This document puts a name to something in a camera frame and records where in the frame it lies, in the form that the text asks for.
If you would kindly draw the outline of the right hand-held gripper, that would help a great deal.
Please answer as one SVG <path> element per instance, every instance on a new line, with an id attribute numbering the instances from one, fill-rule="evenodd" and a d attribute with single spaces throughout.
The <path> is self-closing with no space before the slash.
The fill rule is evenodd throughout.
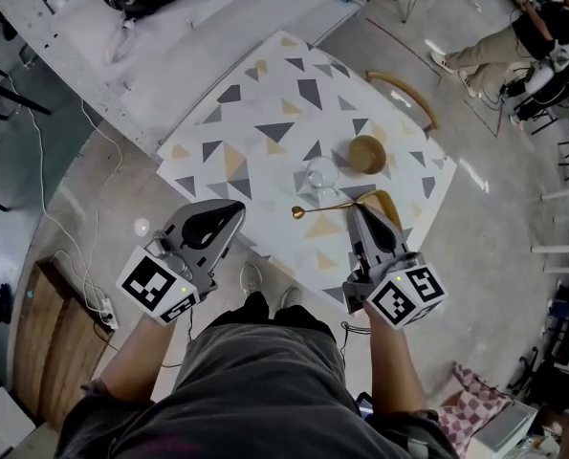
<path id="1" fill-rule="evenodd" d="M 360 268 L 343 283 L 348 311 L 367 304 L 392 328 L 402 329 L 427 316 L 447 297 L 434 267 L 417 251 L 407 251 L 401 231 L 368 206 L 346 215 L 352 252 Z M 368 267 L 367 259 L 389 259 Z"/>

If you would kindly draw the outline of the clear drinking glass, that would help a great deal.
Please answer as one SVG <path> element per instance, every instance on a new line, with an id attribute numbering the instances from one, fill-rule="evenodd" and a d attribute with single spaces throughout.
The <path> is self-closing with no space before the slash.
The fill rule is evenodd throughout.
<path id="1" fill-rule="evenodd" d="M 318 197 L 337 197 L 339 169 L 334 161 L 326 156 L 314 157 L 306 169 L 307 185 Z"/>

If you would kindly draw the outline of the small gold spoon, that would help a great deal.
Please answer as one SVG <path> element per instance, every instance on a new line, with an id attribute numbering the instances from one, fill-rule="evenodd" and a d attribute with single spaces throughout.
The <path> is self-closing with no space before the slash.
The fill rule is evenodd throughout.
<path id="1" fill-rule="evenodd" d="M 326 208 L 314 208 L 314 209 L 305 209 L 305 208 L 302 208 L 300 206 L 293 206 L 291 209 L 291 213 L 292 213 L 294 219 L 299 220 L 299 219 L 302 219 L 308 213 L 317 213 L 317 212 L 331 211 L 331 210 L 342 210 L 342 209 L 347 209 L 347 208 L 351 208 L 354 206 L 361 206 L 361 203 L 350 202 L 350 203 L 335 205 L 335 206 L 326 207 Z"/>

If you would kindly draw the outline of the person's left forearm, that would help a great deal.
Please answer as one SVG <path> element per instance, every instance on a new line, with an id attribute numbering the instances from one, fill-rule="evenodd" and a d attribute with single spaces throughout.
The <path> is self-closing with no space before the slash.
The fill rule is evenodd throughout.
<path id="1" fill-rule="evenodd" d="M 142 316 L 100 375 L 108 393 L 129 403 L 148 402 L 164 362 L 175 325 Z"/>

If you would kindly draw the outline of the person's right forearm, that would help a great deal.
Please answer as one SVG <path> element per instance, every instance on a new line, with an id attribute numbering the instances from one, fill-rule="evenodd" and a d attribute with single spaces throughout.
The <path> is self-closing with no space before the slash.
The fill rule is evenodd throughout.
<path id="1" fill-rule="evenodd" d="M 427 409 L 427 397 L 414 368 L 405 334 L 393 329 L 369 304 L 372 400 L 375 414 Z"/>

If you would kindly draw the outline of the person's left white shoe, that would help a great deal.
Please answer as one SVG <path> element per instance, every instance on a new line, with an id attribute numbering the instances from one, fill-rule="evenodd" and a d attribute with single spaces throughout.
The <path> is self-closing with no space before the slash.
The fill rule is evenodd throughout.
<path id="1" fill-rule="evenodd" d="M 245 264 L 240 271 L 240 287 L 246 296 L 260 293 L 262 290 L 262 273 L 252 263 Z"/>

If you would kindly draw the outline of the person's white shoe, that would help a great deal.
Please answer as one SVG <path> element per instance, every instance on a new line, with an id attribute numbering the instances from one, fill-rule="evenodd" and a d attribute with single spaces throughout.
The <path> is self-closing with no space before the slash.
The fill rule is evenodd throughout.
<path id="1" fill-rule="evenodd" d="M 252 263 L 245 264 L 240 271 L 240 287 L 246 296 L 260 293 L 262 290 L 262 273 Z"/>
<path id="2" fill-rule="evenodd" d="M 302 292 L 297 287 L 290 287 L 280 298 L 279 308 L 288 309 L 301 306 L 303 302 Z"/>

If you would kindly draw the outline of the white triangle patterned table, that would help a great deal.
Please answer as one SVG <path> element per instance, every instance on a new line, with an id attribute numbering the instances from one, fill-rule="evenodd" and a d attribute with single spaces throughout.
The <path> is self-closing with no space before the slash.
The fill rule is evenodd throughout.
<path id="1" fill-rule="evenodd" d="M 349 143 L 377 139 L 386 166 L 356 172 Z M 400 216 L 406 245 L 418 250 L 442 205 L 456 164 L 384 94 L 322 50 L 277 32 L 233 69 L 160 149 L 159 175 L 192 202 L 223 198 L 247 209 L 242 241 L 298 284 L 339 309 L 353 268 L 343 213 L 293 218 L 291 209 L 326 208 L 376 189 Z M 331 158 L 337 197 L 307 185 L 308 163 Z"/>

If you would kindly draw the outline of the person's right white shoe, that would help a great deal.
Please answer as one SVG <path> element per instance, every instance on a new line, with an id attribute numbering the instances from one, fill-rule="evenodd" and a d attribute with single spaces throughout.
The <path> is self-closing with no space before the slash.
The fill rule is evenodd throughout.
<path id="1" fill-rule="evenodd" d="M 297 287 L 290 287 L 280 298 L 279 308 L 288 309 L 301 306 L 303 302 L 302 292 Z"/>

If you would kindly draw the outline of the white power strip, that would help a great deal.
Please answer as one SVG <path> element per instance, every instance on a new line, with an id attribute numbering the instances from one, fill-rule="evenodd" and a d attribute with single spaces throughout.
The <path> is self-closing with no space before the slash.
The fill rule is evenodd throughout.
<path id="1" fill-rule="evenodd" d="M 112 301 L 109 297 L 105 297 L 101 301 L 100 319 L 112 331 L 116 331 L 119 329 L 118 318 L 114 311 L 114 306 L 112 304 Z"/>

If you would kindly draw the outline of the curved wooden chair back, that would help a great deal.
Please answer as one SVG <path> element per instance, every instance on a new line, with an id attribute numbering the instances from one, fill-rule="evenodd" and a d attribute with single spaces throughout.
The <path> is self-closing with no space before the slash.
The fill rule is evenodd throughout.
<path id="1" fill-rule="evenodd" d="M 438 120 L 436 113 L 434 112 L 428 101 L 424 98 L 424 96 L 420 92 L 414 89 L 411 85 L 407 84 L 404 80 L 389 73 L 370 71 L 370 70 L 366 70 L 364 72 L 364 76 L 365 80 L 368 83 L 371 83 L 374 80 L 382 81 L 404 92 L 406 95 L 412 98 L 416 102 L 416 104 L 426 113 L 429 119 L 429 125 L 424 128 L 424 131 L 427 134 L 432 131 L 437 131 L 441 129 L 441 123 Z"/>

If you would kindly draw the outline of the person's grey shirt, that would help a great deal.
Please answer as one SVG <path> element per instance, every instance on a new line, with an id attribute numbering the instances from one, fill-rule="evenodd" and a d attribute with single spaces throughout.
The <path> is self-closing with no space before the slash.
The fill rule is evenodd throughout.
<path id="1" fill-rule="evenodd" d="M 156 403 L 85 386 L 55 459 L 457 459 L 433 411 L 362 417 L 334 340 L 272 325 L 208 328 Z"/>

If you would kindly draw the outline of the pink checkered cloth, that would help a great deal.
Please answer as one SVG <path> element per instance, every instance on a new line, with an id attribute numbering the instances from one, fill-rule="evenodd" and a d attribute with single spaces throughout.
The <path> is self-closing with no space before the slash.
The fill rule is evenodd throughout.
<path id="1" fill-rule="evenodd" d="M 458 456 L 463 457 L 472 436 L 513 400 L 459 363 L 454 364 L 452 373 L 462 389 L 448 398 L 436 412 L 440 428 Z"/>

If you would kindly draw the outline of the white perforated metal rack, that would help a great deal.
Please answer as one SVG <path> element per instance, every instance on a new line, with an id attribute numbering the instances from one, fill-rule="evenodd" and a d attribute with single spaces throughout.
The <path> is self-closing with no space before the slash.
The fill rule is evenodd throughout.
<path id="1" fill-rule="evenodd" d="M 53 14 L 44 0 L 0 0 L 0 11 L 38 56 L 104 120 L 157 158 L 160 141 L 142 129 L 120 98 L 98 78 L 77 47 L 55 28 Z"/>

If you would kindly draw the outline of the white box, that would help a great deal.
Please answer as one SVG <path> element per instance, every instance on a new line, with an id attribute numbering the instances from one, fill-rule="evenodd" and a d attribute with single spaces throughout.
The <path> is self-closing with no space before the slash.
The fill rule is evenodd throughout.
<path id="1" fill-rule="evenodd" d="M 536 414 L 521 402 L 508 404 L 471 437 L 466 459 L 503 459 L 527 436 Z"/>

